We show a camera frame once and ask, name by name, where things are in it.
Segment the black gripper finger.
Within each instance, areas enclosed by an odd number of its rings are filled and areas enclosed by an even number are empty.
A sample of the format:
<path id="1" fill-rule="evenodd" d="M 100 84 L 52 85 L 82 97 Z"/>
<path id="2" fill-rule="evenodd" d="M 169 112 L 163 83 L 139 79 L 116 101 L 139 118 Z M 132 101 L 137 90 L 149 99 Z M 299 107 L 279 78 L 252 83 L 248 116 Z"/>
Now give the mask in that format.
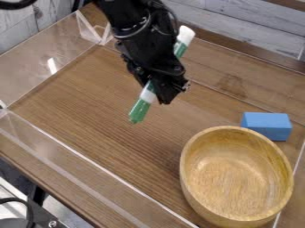
<path id="1" fill-rule="evenodd" d="M 169 104 L 179 93 L 185 91 L 187 80 L 173 80 L 172 78 L 163 78 L 153 80 L 153 88 L 160 104 Z"/>
<path id="2" fill-rule="evenodd" d="M 144 87 L 149 80 L 149 72 L 141 68 L 135 68 L 130 70 L 130 74 L 140 86 Z"/>

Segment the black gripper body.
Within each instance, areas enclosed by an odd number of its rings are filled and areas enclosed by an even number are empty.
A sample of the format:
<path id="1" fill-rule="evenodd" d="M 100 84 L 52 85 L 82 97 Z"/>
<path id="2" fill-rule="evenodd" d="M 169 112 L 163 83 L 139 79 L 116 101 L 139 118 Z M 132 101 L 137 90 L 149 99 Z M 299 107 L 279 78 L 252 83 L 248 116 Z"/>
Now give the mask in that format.
<path id="1" fill-rule="evenodd" d="M 113 37 L 116 38 L 114 48 L 121 54 L 129 73 L 135 68 L 147 70 L 152 86 L 155 79 L 185 79 L 185 69 L 173 54 L 173 45 L 177 41 L 173 34 L 114 35 Z"/>

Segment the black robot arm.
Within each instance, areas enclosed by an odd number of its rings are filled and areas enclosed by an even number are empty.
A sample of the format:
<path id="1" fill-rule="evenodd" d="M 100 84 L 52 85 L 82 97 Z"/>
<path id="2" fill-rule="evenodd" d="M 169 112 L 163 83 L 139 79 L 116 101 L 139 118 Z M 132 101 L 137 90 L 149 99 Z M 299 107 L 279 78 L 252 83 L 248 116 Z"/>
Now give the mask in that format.
<path id="1" fill-rule="evenodd" d="M 114 48 L 141 87 L 152 84 L 160 104 L 185 91 L 185 69 L 173 54 L 177 22 L 160 0 L 93 0 L 110 24 Z"/>

